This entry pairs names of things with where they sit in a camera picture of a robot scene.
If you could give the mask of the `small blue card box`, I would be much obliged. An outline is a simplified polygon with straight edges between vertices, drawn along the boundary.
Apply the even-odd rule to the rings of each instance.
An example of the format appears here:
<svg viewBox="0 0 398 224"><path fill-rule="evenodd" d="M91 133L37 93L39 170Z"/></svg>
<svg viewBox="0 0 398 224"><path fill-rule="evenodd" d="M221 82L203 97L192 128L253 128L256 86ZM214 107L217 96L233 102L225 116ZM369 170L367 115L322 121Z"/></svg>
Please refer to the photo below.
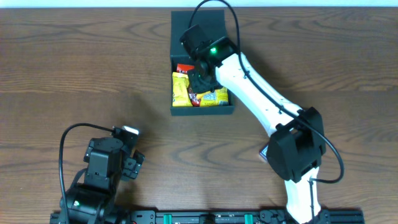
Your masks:
<svg viewBox="0 0 398 224"><path fill-rule="evenodd" d="M265 163L268 163L268 161L267 161L267 150L268 150L268 145L266 145L264 147L264 149L259 151L259 158Z"/></svg>

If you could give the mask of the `yellow snack bar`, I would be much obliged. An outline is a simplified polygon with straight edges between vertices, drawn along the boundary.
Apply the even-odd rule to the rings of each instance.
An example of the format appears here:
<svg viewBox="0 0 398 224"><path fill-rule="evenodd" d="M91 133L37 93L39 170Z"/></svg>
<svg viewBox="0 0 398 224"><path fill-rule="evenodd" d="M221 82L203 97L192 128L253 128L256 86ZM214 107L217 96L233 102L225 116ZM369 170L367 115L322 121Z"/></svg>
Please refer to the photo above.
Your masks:
<svg viewBox="0 0 398 224"><path fill-rule="evenodd" d="M172 106L192 107L188 94L189 79L184 73L173 72L172 74Z"/></svg>

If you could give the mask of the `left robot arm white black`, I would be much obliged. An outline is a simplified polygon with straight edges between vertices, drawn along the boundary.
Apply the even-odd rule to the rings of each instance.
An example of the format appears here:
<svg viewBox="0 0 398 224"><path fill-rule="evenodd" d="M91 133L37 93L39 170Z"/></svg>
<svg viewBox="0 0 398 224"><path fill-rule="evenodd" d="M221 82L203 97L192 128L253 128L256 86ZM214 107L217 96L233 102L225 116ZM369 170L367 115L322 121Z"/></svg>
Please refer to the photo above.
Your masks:
<svg viewBox="0 0 398 224"><path fill-rule="evenodd" d="M87 167L78 171L66 189L63 176L63 147L66 136L80 126L110 132L110 137L90 139L83 161ZM60 211L50 216L50 223L131 223L128 210L116 208L115 197L120 181L136 179L145 156L135 150L139 130L129 126L111 129L89 123L69 126L62 134L58 172L62 197Z"/></svg>

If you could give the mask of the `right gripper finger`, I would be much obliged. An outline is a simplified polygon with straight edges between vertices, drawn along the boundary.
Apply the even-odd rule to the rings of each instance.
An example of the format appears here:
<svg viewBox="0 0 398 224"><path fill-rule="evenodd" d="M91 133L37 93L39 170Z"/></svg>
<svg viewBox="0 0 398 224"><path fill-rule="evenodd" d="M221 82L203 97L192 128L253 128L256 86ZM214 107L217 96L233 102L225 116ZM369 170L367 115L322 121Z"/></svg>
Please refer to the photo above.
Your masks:
<svg viewBox="0 0 398 224"><path fill-rule="evenodd" d="M188 79L190 82L191 89L194 93L203 93L205 92L205 81L202 79L200 73L195 70L189 70L187 72Z"/></svg>
<svg viewBox="0 0 398 224"><path fill-rule="evenodd" d="M204 76L203 81L204 81L204 85L205 85L204 91L214 92L215 90L221 88L221 85L217 81L216 75L214 75L214 74Z"/></svg>

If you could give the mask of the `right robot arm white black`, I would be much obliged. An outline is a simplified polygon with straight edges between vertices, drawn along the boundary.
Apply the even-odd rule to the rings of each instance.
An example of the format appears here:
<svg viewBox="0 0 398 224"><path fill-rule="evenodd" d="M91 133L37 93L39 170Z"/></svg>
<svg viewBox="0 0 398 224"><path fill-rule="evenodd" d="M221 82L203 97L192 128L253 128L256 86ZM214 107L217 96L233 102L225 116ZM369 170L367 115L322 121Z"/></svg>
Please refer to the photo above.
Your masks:
<svg viewBox="0 0 398 224"><path fill-rule="evenodd" d="M260 155L285 182L287 212L297 223L313 221L321 210L314 180L325 143L307 126L323 127L319 112L303 110L279 94L227 37L211 40L195 25L182 34L180 42L195 62L188 73L193 91L223 86L244 103L269 136Z"/></svg>

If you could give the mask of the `red snack packet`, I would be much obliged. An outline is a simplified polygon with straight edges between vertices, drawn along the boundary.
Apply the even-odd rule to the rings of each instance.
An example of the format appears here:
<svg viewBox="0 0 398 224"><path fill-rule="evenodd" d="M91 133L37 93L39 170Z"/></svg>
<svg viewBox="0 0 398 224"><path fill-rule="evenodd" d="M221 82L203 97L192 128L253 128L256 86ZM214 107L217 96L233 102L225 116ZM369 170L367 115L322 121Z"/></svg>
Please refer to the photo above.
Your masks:
<svg viewBox="0 0 398 224"><path fill-rule="evenodd" d="M186 65L186 64L177 64L177 72L178 73L184 73L187 74L189 70L193 70L194 66L193 65ZM190 101L194 107L199 107L201 99L197 98L197 94L193 92L191 85L188 85L187 87L188 91L188 96L190 98Z"/></svg>

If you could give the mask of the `large yellow Hacks candy bag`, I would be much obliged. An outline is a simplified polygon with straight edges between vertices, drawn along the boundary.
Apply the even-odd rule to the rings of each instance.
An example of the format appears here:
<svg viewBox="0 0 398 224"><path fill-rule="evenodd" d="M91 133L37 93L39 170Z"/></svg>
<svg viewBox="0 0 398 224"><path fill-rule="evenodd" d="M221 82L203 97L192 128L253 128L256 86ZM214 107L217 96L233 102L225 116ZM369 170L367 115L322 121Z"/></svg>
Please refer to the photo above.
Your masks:
<svg viewBox="0 0 398 224"><path fill-rule="evenodd" d="M228 89L223 87L214 91L197 93L197 99L200 100L200 107L228 106Z"/></svg>

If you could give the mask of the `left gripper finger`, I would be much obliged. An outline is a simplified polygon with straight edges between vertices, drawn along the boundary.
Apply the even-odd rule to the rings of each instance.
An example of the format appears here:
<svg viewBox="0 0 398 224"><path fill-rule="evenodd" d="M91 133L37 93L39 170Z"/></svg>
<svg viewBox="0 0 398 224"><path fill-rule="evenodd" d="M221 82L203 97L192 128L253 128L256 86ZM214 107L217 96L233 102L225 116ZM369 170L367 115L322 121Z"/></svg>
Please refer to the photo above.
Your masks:
<svg viewBox="0 0 398 224"><path fill-rule="evenodd" d="M135 151L134 154L133 154L132 159L134 161L134 165L132 167L132 171L133 171L133 173L138 174L139 171L142 168L142 164L144 163L145 155L143 155L139 151Z"/></svg>
<svg viewBox="0 0 398 224"><path fill-rule="evenodd" d="M124 160L121 180L129 181L135 179L137 177L135 166L136 161L133 158L128 157L126 160Z"/></svg>

